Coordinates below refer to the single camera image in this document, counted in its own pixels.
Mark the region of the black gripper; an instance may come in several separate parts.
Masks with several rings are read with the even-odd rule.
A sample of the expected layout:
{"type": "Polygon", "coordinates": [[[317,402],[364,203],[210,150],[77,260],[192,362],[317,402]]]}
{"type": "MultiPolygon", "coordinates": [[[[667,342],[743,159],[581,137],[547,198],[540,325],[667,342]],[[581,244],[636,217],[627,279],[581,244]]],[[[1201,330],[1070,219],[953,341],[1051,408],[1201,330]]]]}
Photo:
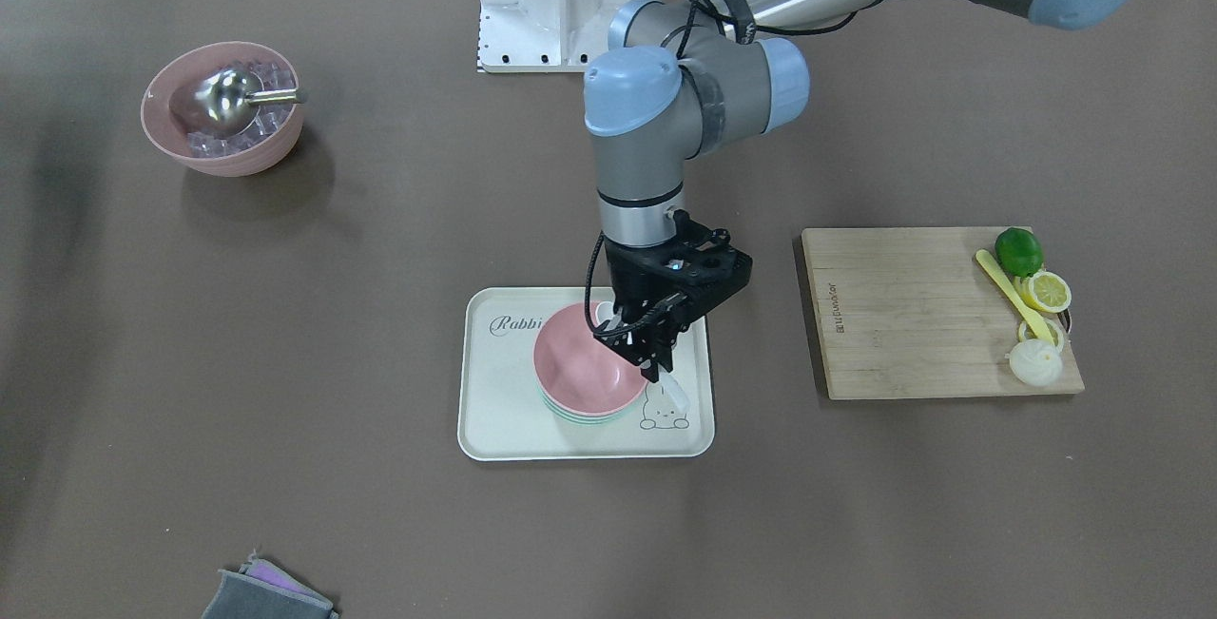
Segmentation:
{"type": "Polygon", "coordinates": [[[675,233],[651,247],[606,242],[615,302],[591,305],[591,333],[623,338],[623,358],[657,382],[672,372],[673,349],[692,321],[744,289],[753,260],[725,229],[675,212],[675,233]]]}

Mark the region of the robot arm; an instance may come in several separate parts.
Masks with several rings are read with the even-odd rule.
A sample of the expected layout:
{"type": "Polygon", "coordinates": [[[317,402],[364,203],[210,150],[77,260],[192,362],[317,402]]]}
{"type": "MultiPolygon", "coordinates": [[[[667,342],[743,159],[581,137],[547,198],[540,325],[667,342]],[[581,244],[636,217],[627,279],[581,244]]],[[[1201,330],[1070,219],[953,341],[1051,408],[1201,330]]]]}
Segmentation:
{"type": "MultiPolygon", "coordinates": [[[[644,379],[672,371],[678,334],[751,272],[724,229],[688,216],[684,164],[800,117],[811,73],[793,38],[839,29],[882,1],[630,0],[612,18],[608,51],[584,73],[584,125],[615,311],[589,330],[644,379]]],[[[1077,30],[1127,0],[968,1],[1077,30]]]]}

